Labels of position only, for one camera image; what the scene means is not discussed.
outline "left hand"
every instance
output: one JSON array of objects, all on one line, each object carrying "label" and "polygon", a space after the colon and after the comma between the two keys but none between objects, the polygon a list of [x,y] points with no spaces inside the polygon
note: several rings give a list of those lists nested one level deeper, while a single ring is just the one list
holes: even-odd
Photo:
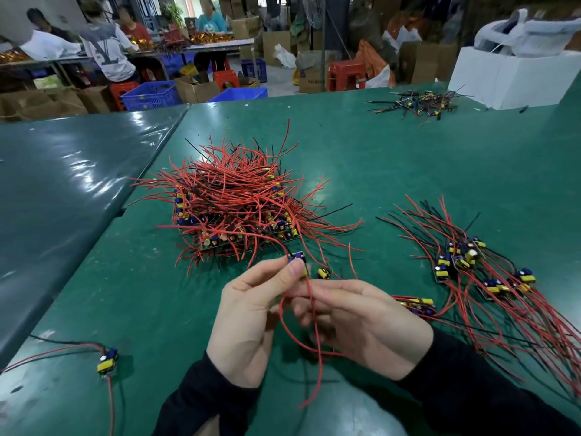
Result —
[{"label": "left hand", "polygon": [[224,377],[239,387],[255,388],[264,378],[278,306],[274,299],[293,289],[305,275],[300,259],[264,260],[222,290],[207,354]]}]

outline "blue plastic crate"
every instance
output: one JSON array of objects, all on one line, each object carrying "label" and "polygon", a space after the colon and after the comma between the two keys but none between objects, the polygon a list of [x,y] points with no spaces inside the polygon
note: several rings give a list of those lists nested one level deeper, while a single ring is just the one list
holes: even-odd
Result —
[{"label": "blue plastic crate", "polygon": [[248,101],[268,97],[266,87],[231,87],[208,102]]},{"label": "blue plastic crate", "polygon": [[144,82],[131,92],[121,95],[127,110],[138,111],[181,104],[174,81]]},{"label": "blue plastic crate", "polygon": [[[240,60],[240,64],[242,65],[242,73],[244,76],[256,78],[256,75],[254,74],[254,63],[252,60]],[[266,77],[266,63],[264,62],[264,59],[256,59],[256,69],[258,70],[258,80],[260,82],[268,82],[268,78]]]}]

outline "green table surface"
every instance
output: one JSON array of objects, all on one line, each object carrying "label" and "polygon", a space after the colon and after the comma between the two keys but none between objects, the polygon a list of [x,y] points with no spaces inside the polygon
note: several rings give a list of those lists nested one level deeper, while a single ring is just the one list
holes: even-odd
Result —
[{"label": "green table surface", "polygon": [[[331,222],[365,221],[344,237],[366,251],[353,254],[359,278],[388,293],[428,296],[441,305],[446,291],[432,283],[426,263],[409,257],[417,253],[414,245],[374,216],[386,215],[394,203],[405,205],[405,194],[434,203],[444,195],[459,224],[481,211],[471,233],[533,269],[538,288],[580,326],[579,93],[577,82],[559,106],[522,114],[485,111],[463,98],[441,121],[422,126],[426,118],[367,111],[371,107],[363,101],[393,99],[387,89],[197,104],[150,170],[170,168],[170,156],[174,162],[196,157],[185,138],[203,145],[210,134],[214,141],[255,137],[262,146],[279,147],[290,118],[288,142],[300,144],[284,157],[283,168],[304,175],[304,193],[322,175],[330,178],[316,200],[329,210],[353,203],[331,215]],[[144,194],[136,190],[130,201]],[[119,349],[114,393],[120,435],[151,432],[160,405],[206,347],[223,285],[246,266],[230,261],[218,270],[202,264],[189,277],[186,263],[175,269],[177,232],[156,228],[170,214],[170,205],[146,201],[114,219],[35,330]],[[330,252],[333,269],[351,277],[346,251]],[[15,360],[54,347],[29,339]],[[2,375],[0,434],[106,434],[107,388],[95,373],[97,362],[96,354],[80,353]],[[508,364],[525,377],[524,387],[581,423],[578,406],[538,365]],[[347,360],[325,365],[317,399],[299,410],[316,377],[315,361],[279,327],[248,434],[432,433],[418,403]]]}]

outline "red stool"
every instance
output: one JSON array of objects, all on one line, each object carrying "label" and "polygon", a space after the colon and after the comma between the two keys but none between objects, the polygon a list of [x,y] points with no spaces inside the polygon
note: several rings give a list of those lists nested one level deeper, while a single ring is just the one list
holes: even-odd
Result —
[{"label": "red stool", "polygon": [[[224,70],[230,70],[230,63],[228,62],[228,58],[224,59]],[[212,60],[212,72],[216,72],[216,71],[217,71],[216,60],[213,59]]]},{"label": "red stool", "polygon": [[119,111],[126,110],[125,106],[121,102],[120,96],[122,94],[126,94],[128,92],[131,92],[134,88],[139,87],[139,86],[140,86],[140,83],[135,82],[135,81],[123,82],[121,84],[111,84],[109,86],[109,90],[111,90],[111,93],[113,94],[113,98],[115,99],[115,102],[117,103],[117,108],[119,109]]},{"label": "red stool", "polygon": [[240,81],[234,70],[222,70],[214,72],[214,82],[220,87],[220,91],[224,90],[224,84],[231,82],[234,87],[240,87]]},{"label": "red stool", "polygon": [[329,66],[329,91],[355,90],[365,88],[365,64],[355,60],[338,61]]}]

